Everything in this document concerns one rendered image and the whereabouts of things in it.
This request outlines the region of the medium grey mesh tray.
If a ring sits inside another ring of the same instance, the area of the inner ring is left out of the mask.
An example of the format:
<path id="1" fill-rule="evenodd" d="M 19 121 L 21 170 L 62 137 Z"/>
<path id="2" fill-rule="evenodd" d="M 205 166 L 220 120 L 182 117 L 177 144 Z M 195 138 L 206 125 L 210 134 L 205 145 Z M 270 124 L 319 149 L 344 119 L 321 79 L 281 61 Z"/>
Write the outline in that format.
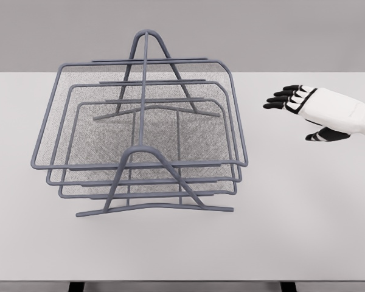
<path id="1" fill-rule="evenodd" d="M 50 180 L 105 186 L 125 150 L 157 149 L 189 183 L 239 179 L 245 161 L 229 85 L 209 80 L 76 84 L 57 95 L 45 146 Z"/>

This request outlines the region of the large grey mesh tray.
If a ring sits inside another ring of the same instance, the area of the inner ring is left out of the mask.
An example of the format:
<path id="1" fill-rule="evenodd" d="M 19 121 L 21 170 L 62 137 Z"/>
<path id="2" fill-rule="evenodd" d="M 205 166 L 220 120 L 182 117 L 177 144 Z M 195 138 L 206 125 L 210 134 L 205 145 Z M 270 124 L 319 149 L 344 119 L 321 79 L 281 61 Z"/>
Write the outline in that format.
<path id="1" fill-rule="evenodd" d="M 178 167 L 246 166 L 230 70 L 200 58 L 61 65 L 32 167 L 114 169 L 133 147 L 132 168 L 160 166 L 147 147 Z"/>

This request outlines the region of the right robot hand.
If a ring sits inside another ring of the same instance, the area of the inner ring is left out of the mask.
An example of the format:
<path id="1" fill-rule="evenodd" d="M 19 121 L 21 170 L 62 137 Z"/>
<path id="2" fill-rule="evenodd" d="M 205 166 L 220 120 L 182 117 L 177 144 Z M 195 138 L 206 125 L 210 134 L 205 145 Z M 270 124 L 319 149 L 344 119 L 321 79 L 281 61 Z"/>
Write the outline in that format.
<path id="1" fill-rule="evenodd" d="M 326 88 L 285 86 L 263 107 L 286 110 L 322 127 L 308 134 L 306 141 L 334 142 L 353 134 L 365 136 L 365 103 Z"/>

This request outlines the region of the small grey mesh tray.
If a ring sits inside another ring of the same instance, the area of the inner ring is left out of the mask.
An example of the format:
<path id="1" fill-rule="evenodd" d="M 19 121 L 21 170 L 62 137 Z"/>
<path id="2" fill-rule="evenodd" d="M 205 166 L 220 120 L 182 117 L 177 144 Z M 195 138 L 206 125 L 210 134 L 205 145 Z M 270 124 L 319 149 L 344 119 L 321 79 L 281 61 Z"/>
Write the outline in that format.
<path id="1" fill-rule="evenodd" d="M 197 112 L 188 102 L 146 103 L 144 145 L 158 149 L 198 196 L 234 194 L 239 177 L 235 145 L 226 107 L 216 100 L 196 100 Z M 68 164 L 118 163 L 124 150 L 139 144 L 140 104 L 124 103 L 117 114 L 114 103 L 81 104 L 73 123 L 73 138 L 67 144 Z M 52 183 L 62 183 L 65 196 L 101 198 L 108 195 L 116 169 L 62 170 L 51 174 Z M 126 168 L 116 194 L 174 196 L 184 189 L 166 169 Z"/>

